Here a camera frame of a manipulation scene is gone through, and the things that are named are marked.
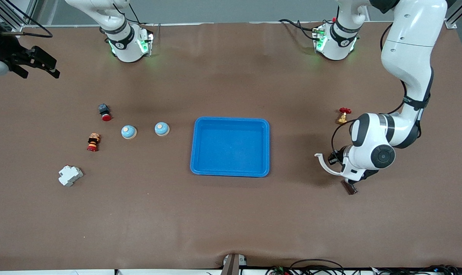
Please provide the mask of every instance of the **plastic tray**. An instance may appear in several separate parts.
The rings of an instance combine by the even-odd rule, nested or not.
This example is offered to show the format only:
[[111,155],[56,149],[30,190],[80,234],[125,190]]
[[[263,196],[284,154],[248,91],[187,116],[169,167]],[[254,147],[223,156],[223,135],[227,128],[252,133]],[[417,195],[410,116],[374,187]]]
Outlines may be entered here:
[[266,176],[270,171],[270,125],[261,118],[198,118],[190,169],[198,175]]

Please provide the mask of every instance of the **brown table surface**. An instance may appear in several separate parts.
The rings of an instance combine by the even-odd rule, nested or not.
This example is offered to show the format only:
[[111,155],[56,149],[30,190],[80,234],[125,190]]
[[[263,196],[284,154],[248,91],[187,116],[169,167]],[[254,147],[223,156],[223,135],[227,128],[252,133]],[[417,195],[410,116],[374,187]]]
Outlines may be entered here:
[[[281,24],[165,26],[151,58],[124,64],[98,28],[24,37],[58,60],[0,77],[0,270],[212,268],[230,252],[250,265],[325,258],[344,266],[462,266],[462,46],[443,30],[423,136],[348,196],[314,153],[331,151],[336,110],[387,112],[402,99],[367,23],[344,61],[314,54]],[[103,122],[97,105],[112,108]],[[271,126],[265,178],[197,176],[200,116]],[[168,136],[154,133],[167,122]],[[120,129],[137,127],[124,140]],[[86,151],[91,132],[100,151]],[[343,129],[336,141],[349,143]],[[65,165],[85,176],[67,188]]]

